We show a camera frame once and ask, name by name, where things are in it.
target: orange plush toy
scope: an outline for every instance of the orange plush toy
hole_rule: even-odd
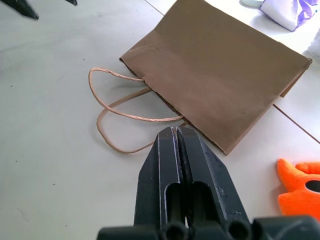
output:
[[[320,162],[303,162],[294,167],[279,159],[277,171],[288,190],[278,197],[282,213],[310,215],[320,221]]]

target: tile grout line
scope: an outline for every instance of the tile grout line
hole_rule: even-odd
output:
[[[153,7],[158,13],[160,13],[162,16],[164,16],[164,14],[162,14],[162,12],[160,12],[158,9],[156,9],[150,2],[148,2],[147,0],[144,0],[147,4],[149,4],[151,7]]]
[[[284,111],[282,111],[277,105],[273,104],[273,106],[280,111],[283,115],[285,115],[291,122],[293,122],[298,128],[300,128],[302,131],[304,131],[309,137],[311,137],[313,140],[315,140],[318,144],[320,144],[320,141],[316,139],[314,136],[312,136],[307,130],[305,130],[302,126],[300,126],[295,120],[293,120],[288,114],[286,114]]]

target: bag handle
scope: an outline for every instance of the bag handle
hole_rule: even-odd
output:
[[[131,119],[137,119],[137,120],[141,120],[141,121],[146,121],[146,122],[172,122],[172,121],[177,121],[180,119],[183,119],[184,116],[180,115],[180,116],[176,116],[176,117],[167,117],[167,118],[146,118],[146,117],[141,117],[141,116],[136,116],[136,115],[131,115],[131,114],[127,114],[127,113],[123,113],[123,112],[119,112],[117,110],[115,110],[114,108],[120,104],[123,104],[131,99],[137,98],[141,95],[147,94],[149,92],[151,92],[151,88],[150,87],[146,87],[140,91],[137,91],[135,93],[132,93],[128,96],[125,96],[117,101],[115,101],[114,103],[110,104],[110,105],[106,105],[96,94],[93,85],[92,85],[92,73],[95,71],[100,71],[100,72],[105,72],[105,73],[109,73],[112,74],[116,77],[119,78],[123,78],[123,79],[128,79],[128,80],[132,80],[132,81],[136,81],[136,82],[144,82],[143,79],[139,79],[139,78],[133,78],[133,77],[128,77],[128,76],[123,76],[121,74],[115,73],[113,71],[110,71],[108,69],[103,69],[103,68],[98,68],[98,67],[94,67],[90,70],[89,72],[89,86],[91,89],[91,92],[93,94],[93,96],[95,97],[95,99],[104,107],[104,110],[99,114],[97,120],[96,120],[96,128],[98,129],[100,135],[102,136],[103,140],[105,141],[105,143],[112,148],[113,150],[117,151],[118,153],[122,153],[122,154],[133,154],[133,153],[137,153],[149,146],[151,146],[152,144],[154,144],[154,141],[143,146],[140,147],[138,149],[135,150],[131,150],[131,151],[126,151],[126,150],[121,150],[120,148],[116,147],[111,141],[110,139],[107,137],[106,133],[103,131],[102,128],[102,118],[106,115],[107,112],[112,112],[115,113],[117,115],[121,115],[121,116],[125,116],[127,118],[131,118]],[[184,123],[180,125],[180,127],[183,127],[185,125],[187,125],[188,123],[186,122],[186,120],[184,120]]]

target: table surface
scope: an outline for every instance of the table surface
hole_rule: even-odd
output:
[[[304,54],[319,29],[312,21],[290,33],[237,0],[209,2]],[[150,149],[123,155],[106,146],[96,129],[102,107],[89,89],[88,71],[102,67],[131,76],[118,58],[174,0],[31,3],[38,22],[0,4],[0,237],[93,240],[102,227],[133,224],[138,174]],[[251,219],[280,215],[277,196],[285,189],[277,158],[319,160],[319,143],[302,130],[320,140],[319,74],[314,62],[275,103],[285,114],[272,106],[228,156],[207,142]],[[94,74],[94,86],[107,103],[144,87],[103,73]],[[150,118],[175,115],[155,93],[118,109]],[[103,124],[124,149],[149,143],[169,126],[114,114]]]

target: brown paper bag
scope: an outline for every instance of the brown paper bag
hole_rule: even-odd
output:
[[[225,154],[311,64],[203,0],[178,0],[121,60]]]

